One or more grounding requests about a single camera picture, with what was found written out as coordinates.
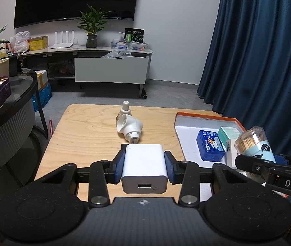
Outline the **white USB charger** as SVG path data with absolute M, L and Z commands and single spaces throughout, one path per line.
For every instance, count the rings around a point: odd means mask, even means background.
M 121 175 L 127 194 L 162 194 L 168 176 L 164 151 L 160 144 L 128 144 Z

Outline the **toothpick jar light blue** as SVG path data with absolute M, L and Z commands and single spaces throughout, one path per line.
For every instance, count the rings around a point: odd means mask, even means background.
M 241 133 L 234 143 L 238 155 L 257 157 L 276 163 L 263 127 L 252 127 Z

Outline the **white plug-in vaporizer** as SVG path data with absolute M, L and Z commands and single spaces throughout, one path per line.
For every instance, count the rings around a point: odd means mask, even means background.
M 117 122 L 117 132 L 124 135 L 126 141 L 130 144 L 139 142 L 142 135 L 143 123 L 137 118 L 123 114 Z

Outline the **clear liquid refill bottle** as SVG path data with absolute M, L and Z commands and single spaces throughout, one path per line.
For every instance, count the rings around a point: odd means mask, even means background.
M 123 119 L 120 120 L 121 117 L 125 114 L 131 116 L 131 110 L 130 110 L 129 102 L 127 100 L 123 101 L 121 109 L 120 109 L 118 115 L 116 116 L 116 125 L 118 125 L 118 123 L 125 124 L 126 117 L 123 117 Z

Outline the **blue card box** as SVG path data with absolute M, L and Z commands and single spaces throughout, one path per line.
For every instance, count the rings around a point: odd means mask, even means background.
M 196 142 L 203 161 L 220 162 L 225 156 L 225 150 L 216 132 L 200 130 Z

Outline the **orange white shallow box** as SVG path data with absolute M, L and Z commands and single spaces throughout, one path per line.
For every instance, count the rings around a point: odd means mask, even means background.
M 204 168 L 212 168 L 214 163 L 233 168 L 231 158 L 226 157 L 226 141 L 220 140 L 219 131 L 222 128 L 231 129 L 238 134 L 245 131 L 235 118 L 178 112 L 174 129 L 185 160 Z

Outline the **green text paper box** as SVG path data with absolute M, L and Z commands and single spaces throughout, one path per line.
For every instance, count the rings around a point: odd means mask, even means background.
M 226 152 L 230 151 L 231 145 L 228 144 L 231 140 L 236 140 L 241 132 L 235 127 L 220 127 L 218 137 L 226 148 Z

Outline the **blue plastic bag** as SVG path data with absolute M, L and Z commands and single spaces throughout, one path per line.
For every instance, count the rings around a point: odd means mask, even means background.
M 47 83 L 47 85 L 39 91 L 39 97 L 40 97 L 40 104 L 41 108 L 44 108 L 44 106 L 47 105 L 47 103 L 50 101 L 50 98 L 52 97 L 52 89 L 50 83 Z M 32 98 L 32 105 L 34 107 L 34 111 L 37 112 L 39 110 L 38 102 L 36 99 L 36 95 L 33 95 Z

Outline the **dark blue curtain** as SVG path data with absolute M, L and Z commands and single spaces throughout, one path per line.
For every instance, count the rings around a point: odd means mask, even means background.
M 220 0 L 197 93 L 291 154 L 291 0 Z

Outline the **clear box of small items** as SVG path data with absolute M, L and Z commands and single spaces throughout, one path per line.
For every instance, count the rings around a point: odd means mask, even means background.
M 116 39 L 112 40 L 110 45 L 111 45 L 111 49 L 118 49 L 118 50 L 144 51 L 146 48 L 146 43 L 125 42 L 125 41 L 118 41 Z

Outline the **white router with antennas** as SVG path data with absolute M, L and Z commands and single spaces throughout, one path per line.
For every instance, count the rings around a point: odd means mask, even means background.
M 74 30 L 71 32 L 66 31 L 65 33 L 61 31 L 60 34 L 55 32 L 54 36 L 55 42 L 50 49 L 70 48 L 74 44 Z

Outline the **black green display box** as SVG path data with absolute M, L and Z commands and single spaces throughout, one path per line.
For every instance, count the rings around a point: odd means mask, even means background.
M 144 30 L 138 28 L 125 28 L 124 40 L 127 43 L 144 43 Z

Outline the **beige paper cup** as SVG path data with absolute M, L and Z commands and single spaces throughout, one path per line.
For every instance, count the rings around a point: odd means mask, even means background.
M 9 59 L 0 60 L 0 77 L 10 77 Z

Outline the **potted green plant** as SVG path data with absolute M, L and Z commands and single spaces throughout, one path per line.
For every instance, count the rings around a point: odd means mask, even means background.
M 105 24 L 108 22 L 106 17 L 108 13 L 112 11 L 103 11 L 102 9 L 95 9 L 91 5 L 87 5 L 89 11 L 82 12 L 81 16 L 78 18 L 78 26 L 85 31 L 87 34 L 87 48 L 98 47 L 98 33 L 103 30 Z

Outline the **white red plastic bag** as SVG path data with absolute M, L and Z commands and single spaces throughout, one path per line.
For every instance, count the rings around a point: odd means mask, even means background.
M 9 50 L 12 53 L 25 53 L 29 51 L 30 32 L 17 32 L 9 39 Z

